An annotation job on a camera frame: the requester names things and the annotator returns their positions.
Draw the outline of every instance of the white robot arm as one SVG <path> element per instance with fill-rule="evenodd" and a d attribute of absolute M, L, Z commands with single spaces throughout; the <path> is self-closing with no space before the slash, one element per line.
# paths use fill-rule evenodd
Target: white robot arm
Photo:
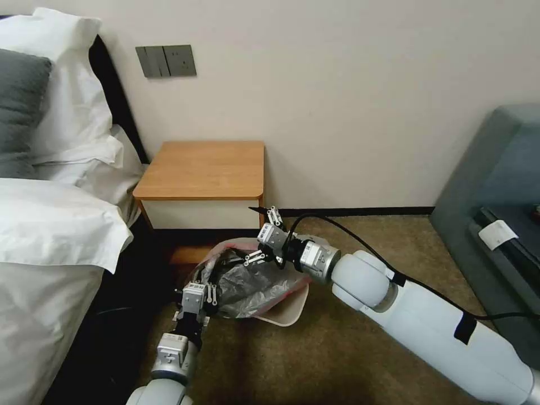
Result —
<path fill-rule="evenodd" d="M 258 239 L 271 249 L 267 254 L 278 257 L 287 235 L 266 223 Z M 332 284 L 336 297 L 475 398 L 504 405 L 540 404 L 540 373 L 524 364 L 506 339 L 469 314 L 417 283 L 397 280 L 382 261 L 363 250 L 341 257 L 334 247 L 294 236 L 290 247 L 284 260 L 315 281 Z"/>
<path fill-rule="evenodd" d="M 247 256 L 245 266 L 270 258 L 279 265 L 293 262 L 315 281 L 331 284 L 336 297 L 475 398 L 540 405 L 540 373 L 524 364 L 499 334 L 420 284 L 399 277 L 377 257 L 363 250 L 341 257 L 338 249 L 294 233 L 287 240 L 277 210 L 272 208 L 268 216 L 271 223 L 258 236 L 261 250 Z M 128 405 L 191 404 L 185 386 L 201 345 L 206 294 L 204 285 L 184 288 L 175 334 L 164 334 L 157 349 L 154 380 L 138 388 Z"/>

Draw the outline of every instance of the bedside table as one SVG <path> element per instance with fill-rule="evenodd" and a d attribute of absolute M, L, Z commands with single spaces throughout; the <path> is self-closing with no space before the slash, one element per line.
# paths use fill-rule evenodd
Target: bedside table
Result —
<path fill-rule="evenodd" d="M 164 142 L 133 196 L 154 229 L 255 229 L 262 141 Z"/>

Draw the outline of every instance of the pillowcase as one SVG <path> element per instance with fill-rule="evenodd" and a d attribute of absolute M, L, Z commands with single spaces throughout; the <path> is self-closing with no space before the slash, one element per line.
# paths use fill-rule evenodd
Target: pillowcase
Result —
<path fill-rule="evenodd" d="M 101 22 L 36 8 L 31 16 L 0 20 L 0 48 L 48 57 L 54 63 L 47 111 L 31 139 L 32 163 L 113 163 L 122 147 L 109 134 L 112 116 L 88 50 Z"/>
<path fill-rule="evenodd" d="M 29 142 L 51 69 L 47 58 L 0 49 L 0 177 L 35 178 Z"/>
<path fill-rule="evenodd" d="M 133 239 L 115 205 L 66 184 L 0 179 L 0 262 L 89 264 L 114 274 Z"/>
<path fill-rule="evenodd" d="M 94 159 L 86 163 L 47 163 L 36 165 L 34 169 L 40 180 L 77 186 L 103 201 L 116 205 L 130 227 L 140 213 L 132 191 L 145 169 L 124 129 L 119 125 L 113 125 L 111 135 L 123 145 L 114 166 Z"/>

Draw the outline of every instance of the nightstand drawer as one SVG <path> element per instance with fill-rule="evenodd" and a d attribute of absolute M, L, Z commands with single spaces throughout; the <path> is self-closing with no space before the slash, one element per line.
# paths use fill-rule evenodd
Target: nightstand drawer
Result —
<path fill-rule="evenodd" d="M 142 200 L 154 229 L 255 229 L 258 200 Z"/>

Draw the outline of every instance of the gray light switch panel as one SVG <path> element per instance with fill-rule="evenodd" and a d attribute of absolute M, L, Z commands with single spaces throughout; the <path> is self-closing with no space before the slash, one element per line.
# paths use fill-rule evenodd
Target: gray light switch panel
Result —
<path fill-rule="evenodd" d="M 148 78 L 169 77 L 169 66 L 165 59 L 163 47 L 136 47 L 141 62 L 142 72 Z"/>
<path fill-rule="evenodd" d="M 197 76 L 191 45 L 163 47 L 171 76 Z"/>

